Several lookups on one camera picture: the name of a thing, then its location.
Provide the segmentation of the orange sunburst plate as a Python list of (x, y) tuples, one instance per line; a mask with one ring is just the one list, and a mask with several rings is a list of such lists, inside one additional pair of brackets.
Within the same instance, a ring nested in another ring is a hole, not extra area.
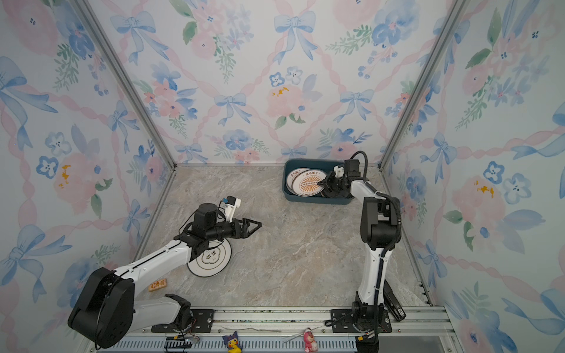
[(319, 169), (309, 169), (301, 173), (293, 182), (293, 189), (296, 196), (313, 197), (322, 192), (323, 188), (319, 185), (324, 181), (327, 174)]
[(294, 192), (294, 189), (293, 189), (293, 186), (292, 186), (294, 180), (295, 180), (301, 173), (304, 173), (304, 172), (306, 172), (306, 171), (309, 171), (309, 169), (308, 169), (308, 168), (298, 168), (298, 169), (292, 170), (292, 171), (288, 174), (288, 176), (286, 177), (286, 180), (285, 180), (285, 185), (286, 185), (286, 187), (287, 187), (287, 189), (288, 189), (288, 191), (289, 191), (290, 194), (295, 195), (295, 192)]

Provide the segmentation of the black round plate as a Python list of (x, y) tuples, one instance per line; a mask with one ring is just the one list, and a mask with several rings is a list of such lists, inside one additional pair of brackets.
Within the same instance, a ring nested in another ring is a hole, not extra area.
[(322, 196), (329, 199), (351, 199), (350, 187), (347, 184), (324, 184)]

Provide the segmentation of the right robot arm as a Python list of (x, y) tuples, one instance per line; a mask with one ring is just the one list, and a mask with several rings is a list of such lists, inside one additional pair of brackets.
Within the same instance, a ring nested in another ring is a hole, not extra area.
[(378, 191), (371, 182), (334, 172), (320, 182), (330, 197), (348, 197), (362, 204), (360, 238), (365, 261), (360, 286), (352, 305), (355, 319), (379, 321), (384, 312), (384, 284), (388, 261), (402, 237), (400, 201)]

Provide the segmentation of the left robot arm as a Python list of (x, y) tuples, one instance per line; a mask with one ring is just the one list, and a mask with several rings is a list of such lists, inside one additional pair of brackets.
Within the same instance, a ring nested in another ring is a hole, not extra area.
[(157, 279), (213, 250), (213, 242), (221, 245), (229, 238), (246, 239), (257, 232), (261, 222), (235, 218), (238, 203), (228, 197), (219, 204), (201, 204), (164, 247), (126, 266), (93, 271), (69, 315), (69, 328), (96, 349), (109, 349), (146, 327), (165, 325), (180, 334), (188, 332), (196, 321), (188, 300), (176, 294), (144, 301), (136, 297)]

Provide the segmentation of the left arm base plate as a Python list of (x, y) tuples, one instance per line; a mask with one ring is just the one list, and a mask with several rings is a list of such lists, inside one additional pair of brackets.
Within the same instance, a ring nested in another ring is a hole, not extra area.
[(179, 330), (174, 324), (159, 324), (152, 326), (151, 332), (167, 334), (180, 334), (181, 332), (185, 334), (211, 333), (215, 312), (214, 309), (191, 309), (190, 320), (187, 321), (187, 326), (182, 330)]

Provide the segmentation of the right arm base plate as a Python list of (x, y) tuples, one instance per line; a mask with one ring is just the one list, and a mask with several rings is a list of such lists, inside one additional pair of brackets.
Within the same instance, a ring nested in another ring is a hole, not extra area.
[[(330, 320), (327, 321), (334, 333), (354, 333), (358, 335), (372, 332), (375, 329), (374, 323), (372, 318), (354, 319), (350, 309), (330, 310)], [(388, 311), (384, 310), (383, 318), (378, 324), (378, 333), (391, 332), (391, 320)]]

